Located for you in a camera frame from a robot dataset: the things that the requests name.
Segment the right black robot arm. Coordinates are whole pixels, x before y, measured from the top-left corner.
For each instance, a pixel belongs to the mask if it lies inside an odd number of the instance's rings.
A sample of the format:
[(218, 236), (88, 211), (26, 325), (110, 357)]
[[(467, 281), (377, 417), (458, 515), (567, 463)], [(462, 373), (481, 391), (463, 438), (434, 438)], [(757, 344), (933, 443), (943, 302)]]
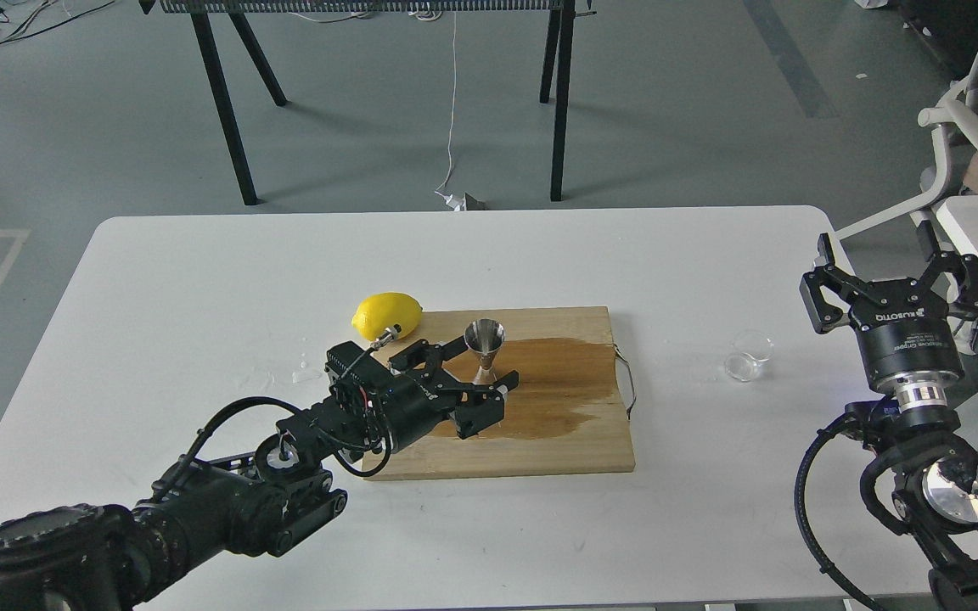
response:
[(917, 277), (864, 281), (837, 266), (830, 236), (801, 278), (800, 293), (819, 335), (855, 334), (867, 386), (878, 398), (847, 403), (816, 434), (793, 485), (793, 510), (811, 556), (870, 610), (880, 604), (847, 579), (812, 533), (807, 477), (823, 446), (842, 434), (873, 453), (859, 476), (865, 509), (896, 536), (911, 536), (929, 561), (929, 587), (943, 610), (978, 610), (978, 451), (958, 436), (961, 418), (946, 390), (964, 368), (948, 320), (978, 317), (978, 258), (940, 246), (931, 221), (917, 237), (926, 268)]

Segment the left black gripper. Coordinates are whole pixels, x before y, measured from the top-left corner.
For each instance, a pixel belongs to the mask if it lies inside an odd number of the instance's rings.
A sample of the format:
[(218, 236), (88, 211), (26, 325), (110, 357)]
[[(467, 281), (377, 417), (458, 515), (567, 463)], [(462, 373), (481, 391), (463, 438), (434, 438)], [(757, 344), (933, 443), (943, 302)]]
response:
[(389, 357), (387, 365), (354, 343), (327, 351), (336, 410), (323, 418), (323, 429), (337, 456), (361, 459), (387, 445), (400, 451), (443, 422), (460, 440), (500, 423), (506, 395), (520, 386), (520, 372), (488, 385), (459, 382), (445, 364), (467, 350), (462, 336), (445, 344), (422, 338)]

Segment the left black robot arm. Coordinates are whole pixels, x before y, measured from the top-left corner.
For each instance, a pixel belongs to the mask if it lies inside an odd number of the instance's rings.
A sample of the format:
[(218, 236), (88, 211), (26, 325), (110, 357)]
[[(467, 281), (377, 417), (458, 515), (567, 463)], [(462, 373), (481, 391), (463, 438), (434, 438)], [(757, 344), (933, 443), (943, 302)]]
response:
[(445, 364), (462, 338), (416, 341), (387, 363), (368, 348), (334, 345), (329, 394), (301, 409), (271, 397), (229, 403), (132, 509), (75, 504), (0, 524), (0, 610), (132, 610), (222, 552), (280, 557), (341, 515), (348, 494), (326, 459), (357, 477), (452, 423), (461, 440), (501, 422), (520, 385), (511, 371), (465, 382)]

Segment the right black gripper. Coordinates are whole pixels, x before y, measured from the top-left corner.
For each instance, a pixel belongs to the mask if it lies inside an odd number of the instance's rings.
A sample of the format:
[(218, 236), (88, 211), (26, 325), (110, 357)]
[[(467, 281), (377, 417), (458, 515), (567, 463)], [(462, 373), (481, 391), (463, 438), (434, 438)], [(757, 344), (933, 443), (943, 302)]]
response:
[[(853, 328), (867, 386), (878, 394), (893, 394), (900, 378), (926, 378), (948, 386), (965, 376), (947, 314), (964, 321), (978, 318), (978, 256), (943, 249), (929, 220), (919, 222), (919, 247), (927, 263), (919, 281), (866, 282), (859, 293), (859, 278), (837, 266), (829, 233), (820, 233), (815, 266), (800, 281), (814, 332)], [(942, 274), (950, 276), (958, 290), (948, 304), (930, 290)], [(830, 303), (825, 290), (847, 310)]]

